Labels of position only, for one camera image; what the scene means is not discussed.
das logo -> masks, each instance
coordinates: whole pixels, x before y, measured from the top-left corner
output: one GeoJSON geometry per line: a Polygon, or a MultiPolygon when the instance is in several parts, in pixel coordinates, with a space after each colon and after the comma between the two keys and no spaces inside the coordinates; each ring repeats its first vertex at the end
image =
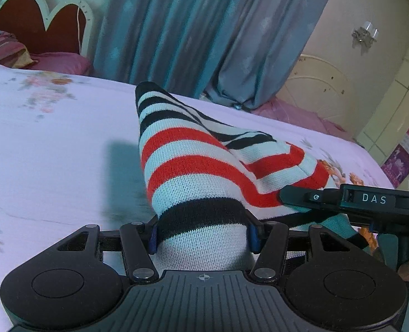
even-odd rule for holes
{"type": "Polygon", "coordinates": [[[370,202],[370,203],[380,203],[380,204],[385,204],[386,203],[386,196],[379,196],[380,199],[378,200],[377,195],[371,194],[370,196],[367,193],[363,193],[363,202],[370,202]]]}

ridged grip surface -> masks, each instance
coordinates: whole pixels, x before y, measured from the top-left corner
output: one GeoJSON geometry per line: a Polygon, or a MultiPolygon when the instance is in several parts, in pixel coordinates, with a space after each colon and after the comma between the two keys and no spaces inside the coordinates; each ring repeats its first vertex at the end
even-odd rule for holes
{"type": "MultiPolygon", "coordinates": [[[[29,332],[14,327],[11,332],[29,332]]],[[[111,314],[77,332],[326,332],[297,316],[271,286],[240,271],[166,271],[131,288],[111,314]]],[[[385,327],[380,332],[396,332],[385,327]]]]}

curtain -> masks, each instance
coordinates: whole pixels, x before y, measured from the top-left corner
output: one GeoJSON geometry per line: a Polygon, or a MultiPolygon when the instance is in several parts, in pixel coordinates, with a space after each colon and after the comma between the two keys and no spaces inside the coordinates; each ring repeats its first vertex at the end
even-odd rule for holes
{"type": "Polygon", "coordinates": [[[244,1],[110,0],[94,74],[199,95],[223,56],[244,1]]]}
{"type": "Polygon", "coordinates": [[[252,108],[285,81],[326,2],[109,0],[94,75],[252,108]]]}
{"type": "Polygon", "coordinates": [[[284,85],[328,0],[249,0],[206,88],[219,104],[252,109],[284,85]]]}

striped sock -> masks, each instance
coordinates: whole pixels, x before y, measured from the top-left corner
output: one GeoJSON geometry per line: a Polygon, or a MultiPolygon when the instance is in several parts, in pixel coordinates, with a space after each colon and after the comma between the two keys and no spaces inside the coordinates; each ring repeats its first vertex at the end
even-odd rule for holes
{"type": "MultiPolygon", "coordinates": [[[[297,146],[218,122],[153,83],[135,93],[141,163],[159,218],[160,271],[250,269],[244,208],[258,219],[307,212],[283,206],[279,190],[335,187],[323,165],[297,146]]],[[[345,215],[321,224],[344,238],[357,235],[345,215]]]]}

crosshair symbol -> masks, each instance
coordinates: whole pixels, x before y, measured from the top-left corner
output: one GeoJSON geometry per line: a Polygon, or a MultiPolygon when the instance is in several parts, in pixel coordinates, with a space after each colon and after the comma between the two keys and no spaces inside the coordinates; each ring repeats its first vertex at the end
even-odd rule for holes
{"type": "Polygon", "coordinates": [[[211,276],[209,276],[208,274],[201,274],[198,276],[199,279],[201,279],[202,281],[207,281],[208,279],[212,278],[211,276]]]}

